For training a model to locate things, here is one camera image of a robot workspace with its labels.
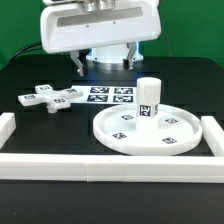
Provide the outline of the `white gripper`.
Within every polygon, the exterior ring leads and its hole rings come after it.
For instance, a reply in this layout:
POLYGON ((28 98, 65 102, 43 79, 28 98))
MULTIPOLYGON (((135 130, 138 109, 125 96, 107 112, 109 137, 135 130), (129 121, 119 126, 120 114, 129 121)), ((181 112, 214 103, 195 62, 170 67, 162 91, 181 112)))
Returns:
POLYGON ((115 0, 111 9, 84 11, 82 2, 47 6, 40 18, 41 41, 47 53, 70 52, 80 76, 87 74, 83 49, 127 44, 125 70, 133 68, 136 43, 161 33, 159 0, 115 0))

